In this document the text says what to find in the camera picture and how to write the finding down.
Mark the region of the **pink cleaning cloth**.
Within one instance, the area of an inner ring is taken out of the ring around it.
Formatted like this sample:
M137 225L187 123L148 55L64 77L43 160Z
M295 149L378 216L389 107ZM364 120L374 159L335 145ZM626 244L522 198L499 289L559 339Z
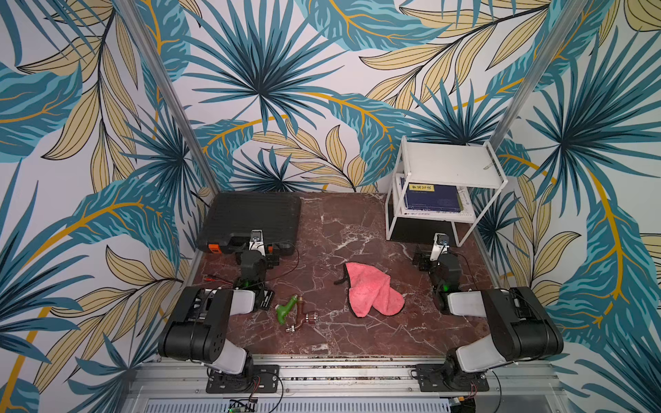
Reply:
M371 310L391 317L404 309L403 295L391 286L390 275L378 268L362 263L346 263L342 282L349 285L349 307L357 318L365 318Z

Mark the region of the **white two-tier bookshelf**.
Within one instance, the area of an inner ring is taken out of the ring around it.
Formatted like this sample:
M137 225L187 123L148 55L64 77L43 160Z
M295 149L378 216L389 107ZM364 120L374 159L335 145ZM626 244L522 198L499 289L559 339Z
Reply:
M413 213L404 206L405 189L397 174L409 183L465 187L474 213ZM424 235L452 230L452 246L461 247L477 228L508 184L492 145L452 146L401 140L390 189L385 200L386 240L414 243Z

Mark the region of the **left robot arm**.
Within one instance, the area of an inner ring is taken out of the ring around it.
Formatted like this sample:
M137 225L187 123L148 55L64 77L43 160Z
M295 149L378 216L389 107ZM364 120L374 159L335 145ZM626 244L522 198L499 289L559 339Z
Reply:
M201 364L214 378L233 384L253 380L249 351L233 344L227 330L231 317L270 308L274 292L266 284L268 268L267 256L250 250L240 254L240 277L233 287L186 287L158 339L158 354Z

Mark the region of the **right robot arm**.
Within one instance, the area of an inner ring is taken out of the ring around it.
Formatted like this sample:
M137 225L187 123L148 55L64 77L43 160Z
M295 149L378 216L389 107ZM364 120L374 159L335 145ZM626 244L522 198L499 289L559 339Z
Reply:
M421 392L486 392L489 370L563 351L559 329L530 288L462 291L461 265L451 253L416 250L412 263L428 273L440 313L483 318L489 329L485 337L451 349L442 364L416 365L413 377Z

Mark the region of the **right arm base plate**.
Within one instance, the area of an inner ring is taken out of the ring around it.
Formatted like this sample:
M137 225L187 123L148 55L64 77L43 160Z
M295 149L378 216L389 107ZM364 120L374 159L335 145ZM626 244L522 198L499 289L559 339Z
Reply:
M418 364L412 371L421 392L473 394L490 390L484 373L466 373L445 364Z

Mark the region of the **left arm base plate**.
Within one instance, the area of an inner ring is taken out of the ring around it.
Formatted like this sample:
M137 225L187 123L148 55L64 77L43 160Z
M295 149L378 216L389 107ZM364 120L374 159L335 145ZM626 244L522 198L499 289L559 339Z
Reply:
M251 365L239 374L208 370L207 394L274 394L279 390L279 365Z

